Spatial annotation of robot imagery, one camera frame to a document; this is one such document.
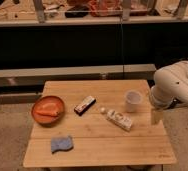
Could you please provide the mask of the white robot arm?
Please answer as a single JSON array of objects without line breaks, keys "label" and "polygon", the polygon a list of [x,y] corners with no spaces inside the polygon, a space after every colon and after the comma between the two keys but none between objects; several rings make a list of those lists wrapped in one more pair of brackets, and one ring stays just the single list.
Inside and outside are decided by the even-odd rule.
[{"label": "white robot arm", "polygon": [[188,105],[188,61],[180,61],[155,71],[150,88],[151,124],[156,125],[175,99]]}]

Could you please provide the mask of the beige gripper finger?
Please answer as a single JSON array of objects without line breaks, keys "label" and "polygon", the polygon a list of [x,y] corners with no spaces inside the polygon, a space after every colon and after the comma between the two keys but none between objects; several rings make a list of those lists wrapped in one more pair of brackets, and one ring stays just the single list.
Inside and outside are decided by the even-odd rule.
[{"label": "beige gripper finger", "polygon": [[151,110],[151,124],[157,125],[163,118],[163,111],[161,109]]}]

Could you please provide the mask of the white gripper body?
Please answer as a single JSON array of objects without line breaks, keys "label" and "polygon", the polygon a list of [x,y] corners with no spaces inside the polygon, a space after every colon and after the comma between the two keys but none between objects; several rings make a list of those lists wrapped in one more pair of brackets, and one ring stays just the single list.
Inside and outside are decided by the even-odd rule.
[{"label": "white gripper body", "polygon": [[171,105],[171,96],[158,86],[150,89],[149,100],[156,109],[167,109]]}]

